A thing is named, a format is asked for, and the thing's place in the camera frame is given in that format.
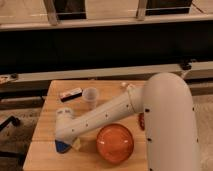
metal bar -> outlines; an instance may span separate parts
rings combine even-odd
[[[64,28],[82,28],[82,27],[100,27],[100,26],[118,26],[118,25],[137,25],[153,23],[174,23],[189,21],[211,21],[213,14],[175,14],[165,16],[146,16],[144,20],[139,21],[137,18],[119,18],[119,19],[102,19],[102,20],[67,20],[60,21],[54,18],[52,24],[49,23],[24,23],[24,24],[2,24],[0,31],[17,31],[17,30],[39,30],[39,29],[64,29]]]
[[[58,25],[57,12],[55,10],[55,5],[53,0],[44,0],[44,4],[46,6],[47,16],[48,16],[48,20],[50,24],[52,26]]]
[[[184,74],[185,79],[213,78],[213,61],[190,63],[191,70],[184,71],[179,64],[149,65],[120,68],[103,68],[71,71],[55,71],[19,74],[14,83],[50,81],[57,79],[89,79],[89,78],[114,78],[114,77],[138,77],[153,75],[159,72],[174,72]]]

white cup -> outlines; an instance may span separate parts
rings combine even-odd
[[[94,87],[86,88],[83,90],[82,98],[87,102],[90,110],[95,109],[99,98],[99,91]]]

white cylinder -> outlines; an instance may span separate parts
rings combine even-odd
[[[177,75],[152,77],[143,91],[147,157],[152,171],[200,171],[194,105]]]

wooden table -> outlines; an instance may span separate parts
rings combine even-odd
[[[135,148],[131,157],[124,163],[114,166],[101,158],[96,150],[96,136],[99,129],[80,137],[81,149],[69,150],[65,154],[56,152],[54,143],[55,111],[60,107],[70,107],[80,116],[88,111],[87,104],[82,98],[62,103],[59,92],[81,87],[96,87],[100,91],[98,105],[124,92],[122,81],[52,81],[47,99],[42,109],[38,124],[24,164],[25,171],[85,171],[85,170],[116,170],[116,171],[147,171],[146,140],[144,131],[138,124],[138,114],[125,118],[118,123],[126,126],[133,134]],[[143,85],[142,81],[127,81],[135,85]]]

chair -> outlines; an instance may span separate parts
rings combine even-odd
[[[13,126],[17,127],[21,124],[21,121],[14,117],[11,116],[7,120],[5,120],[1,125],[0,125],[0,132],[9,124],[12,123]],[[24,154],[19,154],[19,153],[12,153],[12,152],[3,152],[0,151],[0,157],[9,157],[9,158],[18,158],[19,159],[19,164],[23,164],[25,155]]]

